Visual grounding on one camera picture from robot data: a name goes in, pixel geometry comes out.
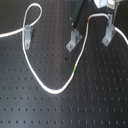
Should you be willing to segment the grey robot gripper body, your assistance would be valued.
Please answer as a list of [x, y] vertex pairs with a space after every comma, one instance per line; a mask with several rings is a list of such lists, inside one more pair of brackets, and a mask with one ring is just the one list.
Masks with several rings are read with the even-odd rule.
[[119, 2], [120, 0], [94, 0], [95, 5], [98, 8], [102, 7], [108, 7], [110, 9], [114, 9], [115, 5]]

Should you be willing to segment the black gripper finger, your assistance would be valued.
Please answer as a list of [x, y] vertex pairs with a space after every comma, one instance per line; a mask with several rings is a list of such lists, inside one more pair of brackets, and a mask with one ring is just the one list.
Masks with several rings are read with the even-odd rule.
[[75, 5], [74, 11], [73, 11], [73, 15], [72, 15], [72, 26], [74, 28], [77, 27], [77, 23], [79, 21], [80, 15], [82, 13], [84, 4], [85, 4], [85, 0], [78, 0], [76, 2], [76, 5]]

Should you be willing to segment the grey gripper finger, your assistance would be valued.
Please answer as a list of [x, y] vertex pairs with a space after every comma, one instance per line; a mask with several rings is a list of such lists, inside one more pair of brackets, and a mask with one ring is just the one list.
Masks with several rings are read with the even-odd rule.
[[109, 17], [108, 25], [109, 26], [113, 26], [114, 22], [115, 22], [115, 17], [116, 17], [116, 14], [117, 14], [117, 10], [113, 10], [113, 9], [107, 8], [106, 11], [107, 11], [108, 17]]

